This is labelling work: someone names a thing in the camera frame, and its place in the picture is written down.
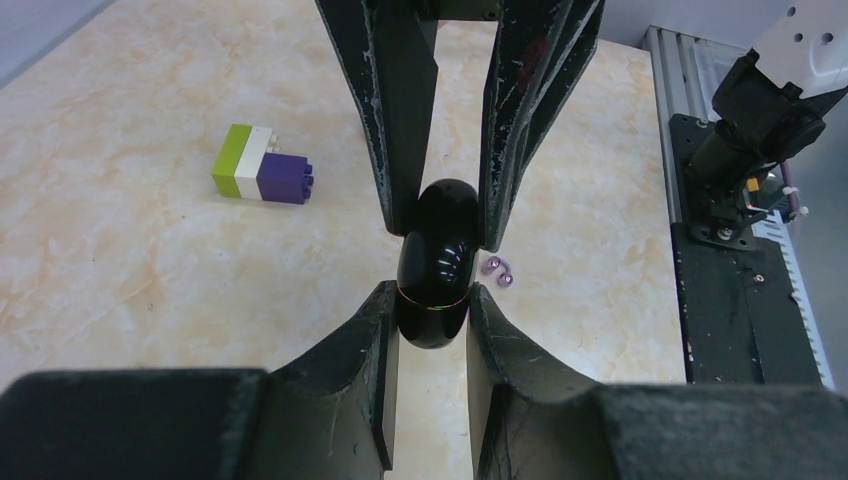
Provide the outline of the glossy black charging case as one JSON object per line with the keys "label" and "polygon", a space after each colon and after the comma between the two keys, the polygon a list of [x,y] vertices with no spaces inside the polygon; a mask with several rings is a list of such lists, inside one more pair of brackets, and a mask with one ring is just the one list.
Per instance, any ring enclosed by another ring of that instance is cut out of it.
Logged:
{"label": "glossy black charging case", "polygon": [[431,183],[414,204],[397,272],[396,320],[412,345],[439,349],[457,336],[478,251],[476,190],[458,179]]}

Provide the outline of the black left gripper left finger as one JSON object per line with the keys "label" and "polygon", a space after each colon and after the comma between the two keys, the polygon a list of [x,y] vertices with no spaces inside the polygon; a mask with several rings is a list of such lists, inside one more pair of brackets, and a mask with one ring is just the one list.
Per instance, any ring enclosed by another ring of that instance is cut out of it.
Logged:
{"label": "black left gripper left finger", "polygon": [[356,313],[271,373],[249,479],[381,479],[393,468],[397,285],[379,283]]}

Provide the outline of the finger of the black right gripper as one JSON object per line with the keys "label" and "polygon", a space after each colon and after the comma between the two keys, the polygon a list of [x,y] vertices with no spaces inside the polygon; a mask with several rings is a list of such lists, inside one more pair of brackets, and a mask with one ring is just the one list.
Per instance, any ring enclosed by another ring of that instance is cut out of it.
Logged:
{"label": "finger of the black right gripper", "polygon": [[483,92],[480,246],[497,251],[522,177],[589,65],[603,0],[505,1]]}
{"label": "finger of the black right gripper", "polygon": [[403,236],[423,178],[437,26],[418,1],[316,4],[359,113],[386,229]]}

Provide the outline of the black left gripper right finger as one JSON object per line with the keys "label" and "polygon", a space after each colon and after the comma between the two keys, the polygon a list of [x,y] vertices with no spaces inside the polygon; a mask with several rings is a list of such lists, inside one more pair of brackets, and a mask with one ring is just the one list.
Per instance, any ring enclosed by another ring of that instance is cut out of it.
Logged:
{"label": "black left gripper right finger", "polygon": [[557,359],[475,284],[467,334],[477,479],[631,479],[613,415],[618,388]]}

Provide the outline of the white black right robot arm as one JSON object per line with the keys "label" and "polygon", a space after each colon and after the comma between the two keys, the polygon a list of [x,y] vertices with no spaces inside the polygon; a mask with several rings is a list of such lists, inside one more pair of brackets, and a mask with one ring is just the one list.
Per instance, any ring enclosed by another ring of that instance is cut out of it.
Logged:
{"label": "white black right robot arm", "polygon": [[[365,134],[388,232],[403,236],[421,187],[442,20],[496,24],[483,90],[479,246],[500,247],[521,179],[592,59],[600,1],[321,1]],[[799,1],[732,66],[718,122],[687,164],[715,200],[793,157],[847,92],[847,5]]]}

